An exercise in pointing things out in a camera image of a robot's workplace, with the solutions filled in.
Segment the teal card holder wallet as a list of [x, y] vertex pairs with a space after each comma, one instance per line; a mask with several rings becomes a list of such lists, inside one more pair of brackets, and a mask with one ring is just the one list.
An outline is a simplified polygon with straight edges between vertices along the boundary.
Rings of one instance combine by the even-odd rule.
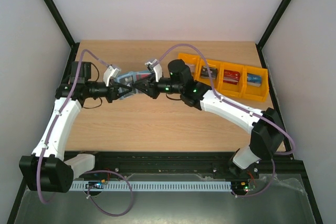
[[[128, 85], [128, 86], [131, 86], [131, 84], [136, 82], [136, 76], [135, 75], [137, 73], [150, 73], [150, 72], [149, 71], [137, 71], [137, 72], [130, 71], [130, 72], [124, 73], [122, 75], [119, 75], [115, 79], [115, 81], [119, 82], [119, 83], [122, 83], [122, 84], [125, 84], [125, 85]], [[137, 89], [133, 89], [133, 95], [141, 94], [141, 93], [142, 92], [138, 91]]]

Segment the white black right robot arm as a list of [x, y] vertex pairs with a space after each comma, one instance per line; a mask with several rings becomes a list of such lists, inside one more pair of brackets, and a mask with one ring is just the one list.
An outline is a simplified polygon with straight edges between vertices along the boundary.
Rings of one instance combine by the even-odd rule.
[[147, 62], [151, 74], [136, 81], [133, 88], [156, 99], [161, 93], [179, 94], [188, 106], [216, 114], [250, 134], [250, 143], [237, 150], [228, 162], [232, 176], [242, 177], [260, 160], [271, 160], [283, 142], [284, 127], [279, 114], [272, 108], [265, 111], [249, 108], [222, 96], [211, 86], [193, 79], [189, 66], [181, 59], [168, 64], [169, 77], [163, 77], [157, 60]]

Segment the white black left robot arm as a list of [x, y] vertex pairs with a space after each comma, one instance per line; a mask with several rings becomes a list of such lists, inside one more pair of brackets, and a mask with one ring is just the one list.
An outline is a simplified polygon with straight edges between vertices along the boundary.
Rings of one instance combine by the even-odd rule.
[[92, 154], [78, 154], [65, 160], [65, 147], [71, 128], [85, 100], [102, 99], [111, 103], [120, 98], [124, 85], [114, 79], [120, 68], [109, 65], [103, 81], [91, 81], [91, 63], [75, 61], [71, 73], [56, 91], [54, 110], [45, 132], [29, 156], [22, 156], [19, 168], [32, 191], [66, 193], [74, 179], [95, 166]]

